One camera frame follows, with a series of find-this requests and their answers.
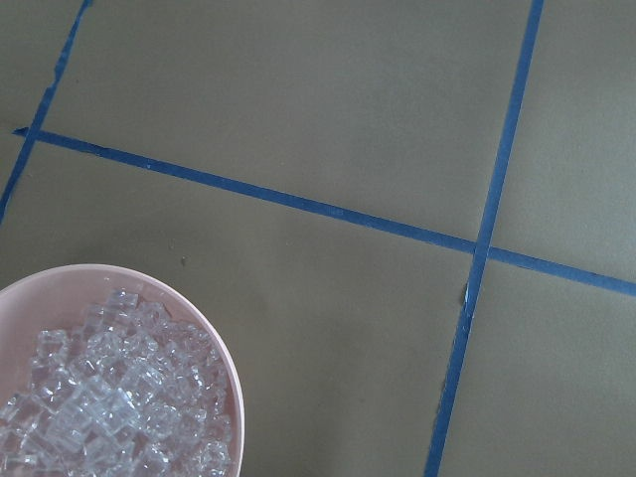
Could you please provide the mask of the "pink plastic bowl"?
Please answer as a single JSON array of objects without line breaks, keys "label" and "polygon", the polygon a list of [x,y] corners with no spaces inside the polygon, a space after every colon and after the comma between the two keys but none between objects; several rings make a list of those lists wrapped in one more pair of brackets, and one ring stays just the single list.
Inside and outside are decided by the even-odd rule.
[{"label": "pink plastic bowl", "polygon": [[239,476],[244,451],[244,403],[238,371],[222,337],[185,296],[160,280],[133,269],[108,264],[74,264],[50,268],[1,288],[1,401],[26,388],[28,359],[44,329],[63,329],[84,321],[92,303],[102,303],[114,289],[163,303],[170,316],[205,329],[221,353],[229,382],[228,414],[233,424],[232,467]]}]

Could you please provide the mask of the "clear ice cubes pile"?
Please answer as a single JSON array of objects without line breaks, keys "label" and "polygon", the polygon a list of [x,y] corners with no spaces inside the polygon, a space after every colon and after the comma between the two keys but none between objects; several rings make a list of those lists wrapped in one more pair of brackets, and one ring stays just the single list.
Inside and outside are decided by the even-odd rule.
[{"label": "clear ice cubes pile", "polygon": [[227,476],[229,374],[201,327],[113,290],[43,330],[26,390],[1,409],[5,476]]}]

